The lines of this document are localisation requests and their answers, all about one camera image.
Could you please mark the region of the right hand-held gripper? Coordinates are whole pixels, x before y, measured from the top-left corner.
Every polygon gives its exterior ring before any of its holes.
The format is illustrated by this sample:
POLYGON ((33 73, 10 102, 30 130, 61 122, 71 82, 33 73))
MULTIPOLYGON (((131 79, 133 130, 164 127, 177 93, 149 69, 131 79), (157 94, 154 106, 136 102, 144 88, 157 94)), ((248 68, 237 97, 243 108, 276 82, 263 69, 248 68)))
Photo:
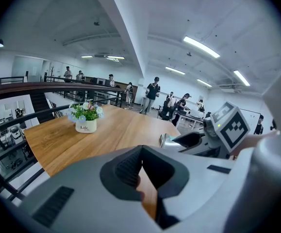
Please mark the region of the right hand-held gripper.
POLYGON ((238 106, 227 101, 203 120, 203 131, 204 136, 199 132, 175 138, 166 134, 165 149, 196 156, 229 158, 248 135, 250 128, 238 106))

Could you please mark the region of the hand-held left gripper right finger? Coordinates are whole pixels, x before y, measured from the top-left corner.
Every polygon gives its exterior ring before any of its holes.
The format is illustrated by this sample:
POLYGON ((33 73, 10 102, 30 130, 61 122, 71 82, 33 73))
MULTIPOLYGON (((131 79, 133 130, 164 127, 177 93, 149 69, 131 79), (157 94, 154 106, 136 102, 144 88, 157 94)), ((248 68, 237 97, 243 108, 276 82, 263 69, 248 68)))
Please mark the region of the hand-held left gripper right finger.
POLYGON ((144 233, 223 233, 232 198, 223 193, 234 162, 142 147, 142 166, 157 192, 144 233))

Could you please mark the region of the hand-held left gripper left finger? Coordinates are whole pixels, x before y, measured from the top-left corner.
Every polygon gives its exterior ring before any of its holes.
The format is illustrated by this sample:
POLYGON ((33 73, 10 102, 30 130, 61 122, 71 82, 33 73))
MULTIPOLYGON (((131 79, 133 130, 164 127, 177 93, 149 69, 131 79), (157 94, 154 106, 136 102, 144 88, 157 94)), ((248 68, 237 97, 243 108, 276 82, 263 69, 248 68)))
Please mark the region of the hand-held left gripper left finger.
POLYGON ((22 202, 33 233, 160 233, 142 206, 137 178, 143 147, 75 162, 22 202))

